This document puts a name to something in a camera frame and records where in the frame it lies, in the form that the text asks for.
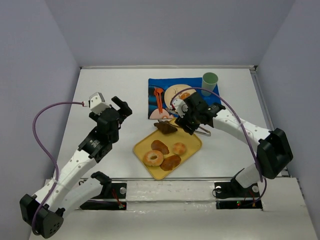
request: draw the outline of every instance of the yellow tray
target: yellow tray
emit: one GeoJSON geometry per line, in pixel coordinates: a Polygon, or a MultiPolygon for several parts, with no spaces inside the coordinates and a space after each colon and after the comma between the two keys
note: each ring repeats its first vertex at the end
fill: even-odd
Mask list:
{"type": "MultiPolygon", "coordinates": [[[[171,124],[175,124],[175,118],[173,118],[170,121],[171,124]]],[[[154,131],[149,136],[138,142],[134,148],[133,152],[138,157],[138,159],[142,162],[145,154],[152,150],[151,149],[151,143],[154,140],[160,140],[163,142],[168,148],[170,153],[167,155],[164,155],[165,158],[175,155],[172,151],[172,147],[175,143],[183,143],[186,146],[186,153],[181,155],[181,163],[176,167],[178,168],[182,163],[184,163],[188,158],[190,158],[193,154],[195,154],[202,146],[201,140],[195,135],[190,135],[189,133],[186,133],[182,128],[177,128],[178,131],[164,135],[159,130],[154,131]]],[[[146,169],[149,171],[149,173],[156,179],[161,180],[165,178],[168,174],[170,174],[172,171],[174,171],[176,168],[174,168],[171,171],[163,171],[159,166],[153,167],[153,166],[146,166],[146,169]]]]}

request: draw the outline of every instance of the plastic cup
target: plastic cup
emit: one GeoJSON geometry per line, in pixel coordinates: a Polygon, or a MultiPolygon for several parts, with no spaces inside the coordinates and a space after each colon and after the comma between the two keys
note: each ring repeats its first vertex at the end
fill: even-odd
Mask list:
{"type": "MultiPolygon", "coordinates": [[[[202,84],[201,87],[203,89],[209,90],[213,92],[215,89],[216,85],[218,83],[218,76],[212,72],[207,72],[202,76],[202,84]]],[[[207,97],[210,96],[211,93],[207,91],[201,91],[202,95],[207,97]]]]}

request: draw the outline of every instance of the white enclosure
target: white enclosure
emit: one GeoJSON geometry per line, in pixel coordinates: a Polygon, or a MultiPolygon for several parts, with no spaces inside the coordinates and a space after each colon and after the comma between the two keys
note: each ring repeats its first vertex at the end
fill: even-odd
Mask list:
{"type": "MultiPolygon", "coordinates": [[[[19,200],[53,173],[33,139],[35,114],[73,99],[80,67],[119,65],[258,66],[319,238],[319,13],[318,0],[1,1],[0,238],[29,239],[19,200]]],[[[69,111],[52,109],[37,125],[55,158],[69,111]]]]}

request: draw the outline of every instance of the pastry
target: pastry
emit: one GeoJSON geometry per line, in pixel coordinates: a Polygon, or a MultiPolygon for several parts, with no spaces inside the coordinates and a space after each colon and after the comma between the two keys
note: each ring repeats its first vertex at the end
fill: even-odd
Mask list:
{"type": "Polygon", "coordinates": [[[164,155],[160,151],[151,150],[144,155],[142,161],[149,167],[158,167],[164,161],[164,155]]]}
{"type": "Polygon", "coordinates": [[[168,124],[169,121],[161,121],[161,122],[155,122],[153,125],[159,129],[159,131],[161,133],[163,133],[164,135],[166,134],[172,134],[175,133],[176,131],[178,131],[178,129],[174,126],[171,126],[168,124]]]}
{"type": "Polygon", "coordinates": [[[169,156],[166,157],[162,164],[160,165],[160,168],[163,171],[171,171],[174,169],[176,166],[178,166],[181,163],[181,157],[177,155],[169,156]]]}
{"type": "Polygon", "coordinates": [[[187,151],[187,147],[182,142],[177,142],[173,145],[172,151],[176,155],[182,155],[187,151]]]}
{"type": "Polygon", "coordinates": [[[154,141],[151,143],[151,149],[152,149],[152,150],[158,150],[158,151],[160,151],[163,155],[169,154],[169,149],[168,149],[168,147],[167,147],[162,141],[159,141],[159,140],[154,140],[154,141]]]}

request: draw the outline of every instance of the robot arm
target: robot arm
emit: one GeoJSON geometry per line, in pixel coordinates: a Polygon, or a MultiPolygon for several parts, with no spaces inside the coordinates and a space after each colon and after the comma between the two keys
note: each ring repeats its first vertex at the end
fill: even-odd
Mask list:
{"type": "Polygon", "coordinates": [[[90,107],[89,117],[97,126],[78,146],[73,156],[59,172],[58,181],[53,178],[35,194],[24,195],[20,200],[22,219],[32,225],[35,217],[35,230],[45,239],[54,235],[61,227],[64,218],[74,209],[99,194],[105,195],[111,188],[111,179],[102,172],[95,172],[81,186],[72,189],[78,180],[102,158],[111,151],[112,144],[119,140],[119,129],[122,122],[132,114],[126,102],[116,96],[111,99],[120,109],[116,110],[105,102],[101,93],[90,96],[89,101],[83,102],[90,107]],[[35,216],[37,208],[45,199],[48,192],[51,195],[45,201],[35,216]]]}
{"type": "MultiPolygon", "coordinates": [[[[205,124],[220,129],[246,144],[248,143],[236,117],[219,103],[209,106],[197,92],[184,100],[175,99],[171,109],[179,115],[175,123],[191,135],[200,124],[205,124]]],[[[274,179],[293,159],[285,132],[279,128],[271,131],[243,119],[240,120],[248,140],[256,152],[263,177],[274,179]]],[[[256,165],[252,164],[237,173],[231,183],[234,191],[237,191],[240,188],[248,188],[259,179],[260,175],[256,165]]]]}

